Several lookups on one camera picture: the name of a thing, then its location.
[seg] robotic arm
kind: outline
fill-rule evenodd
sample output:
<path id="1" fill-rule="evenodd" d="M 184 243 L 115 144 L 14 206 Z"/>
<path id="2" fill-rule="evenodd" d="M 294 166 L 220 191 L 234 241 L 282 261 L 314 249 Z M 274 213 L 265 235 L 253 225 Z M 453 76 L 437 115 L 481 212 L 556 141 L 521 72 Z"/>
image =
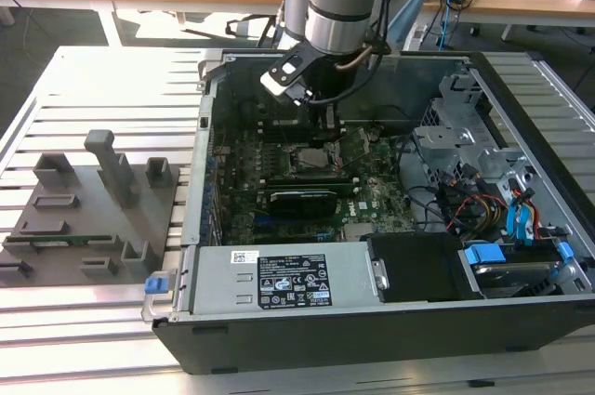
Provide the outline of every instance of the robotic arm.
<path id="1" fill-rule="evenodd" d="M 299 42 L 260 82 L 278 100 L 296 104 L 323 106 L 350 96 L 367 84 L 387 51 L 389 4 L 390 0 L 286 0 L 285 31 Z M 357 67 L 372 54 L 376 58 L 369 73 L 355 82 Z"/>

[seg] blue latch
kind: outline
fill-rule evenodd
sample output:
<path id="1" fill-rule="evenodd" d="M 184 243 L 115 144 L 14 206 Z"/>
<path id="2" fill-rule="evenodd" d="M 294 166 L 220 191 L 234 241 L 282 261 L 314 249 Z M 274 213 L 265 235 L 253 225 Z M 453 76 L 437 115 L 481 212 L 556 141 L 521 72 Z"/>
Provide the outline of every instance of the blue latch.
<path id="1" fill-rule="evenodd" d="M 573 248 L 571 248 L 570 244 L 568 244 L 567 242 L 558 243 L 558 252 L 562 256 L 564 261 L 575 256 L 575 252 L 573 251 Z"/>
<path id="2" fill-rule="evenodd" d="M 169 279 L 166 277 L 149 277 L 145 281 L 146 295 L 163 295 L 169 291 Z"/>
<path id="3" fill-rule="evenodd" d="M 506 262 L 499 244 L 473 244 L 465 250 L 470 265 Z"/>

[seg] blue cable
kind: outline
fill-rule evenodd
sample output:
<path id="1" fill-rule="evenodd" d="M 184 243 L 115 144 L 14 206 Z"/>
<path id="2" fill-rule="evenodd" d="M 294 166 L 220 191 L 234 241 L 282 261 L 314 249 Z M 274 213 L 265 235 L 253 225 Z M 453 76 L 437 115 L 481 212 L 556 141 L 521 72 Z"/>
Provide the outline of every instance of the blue cable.
<path id="1" fill-rule="evenodd" d="M 444 18 L 443 35 L 440 38 L 440 46 L 438 51 L 442 51 L 444 47 L 444 39 L 446 39 L 446 27 L 448 26 L 448 15 L 450 14 L 450 0 L 446 0 L 446 17 Z"/>
<path id="2" fill-rule="evenodd" d="M 517 240 L 522 240 L 524 244 L 531 244 L 531 239 L 527 239 L 527 221 L 529 221 L 531 211 L 529 206 L 523 204 L 521 206 L 521 213 L 519 214 L 519 223 L 517 224 Z"/>

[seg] circuit board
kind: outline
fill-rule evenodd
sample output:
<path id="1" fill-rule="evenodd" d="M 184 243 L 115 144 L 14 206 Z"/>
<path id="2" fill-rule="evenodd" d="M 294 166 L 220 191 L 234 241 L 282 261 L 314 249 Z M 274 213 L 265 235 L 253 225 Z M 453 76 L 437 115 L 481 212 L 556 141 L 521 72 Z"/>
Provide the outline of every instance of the circuit board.
<path id="1" fill-rule="evenodd" d="M 391 139 L 365 127 L 345 132 L 312 146 L 292 142 L 289 133 L 270 139 L 243 131 L 232 145 L 215 148 L 221 242 L 352 242 L 413 230 Z M 282 216 L 273 213 L 275 199 Z"/>

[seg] cable connector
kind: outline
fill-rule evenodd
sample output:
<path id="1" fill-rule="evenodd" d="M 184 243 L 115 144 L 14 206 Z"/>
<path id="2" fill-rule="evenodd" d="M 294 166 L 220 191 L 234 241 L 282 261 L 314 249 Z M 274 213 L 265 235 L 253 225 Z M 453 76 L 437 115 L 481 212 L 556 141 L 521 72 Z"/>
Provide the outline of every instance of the cable connector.
<path id="1" fill-rule="evenodd" d="M 443 170 L 438 173 L 438 179 L 447 186 L 452 187 L 456 185 L 456 178 Z"/>
<path id="2" fill-rule="evenodd" d="M 533 197 L 535 194 L 536 192 L 533 189 L 527 188 L 525 192 L 523 192 L 521 195 L 519 195 L 519 198 L 517 198 L 517 204 L 523 204 L 527 200 L 531 200 L 531 197 Z"/>
<path id="3" fill-rule="evenodd" d="M 521 186 L 516 178 L 509 178 L 509 188 L 510 192 L 521 191 Z"/>
<path id="4" fill-rule="evenodd" d="M 473 167 L 472 165 L 469 165 L 467 163 L 463 164 L 463 166 L 461 167 L 461 170 L 463 172 L 463 177 L 468 178 L 468 179 L 477 179 L 482 176 L 482 174 L 480 174 L 479 170 L 477 170 L 475 167 Z"/>

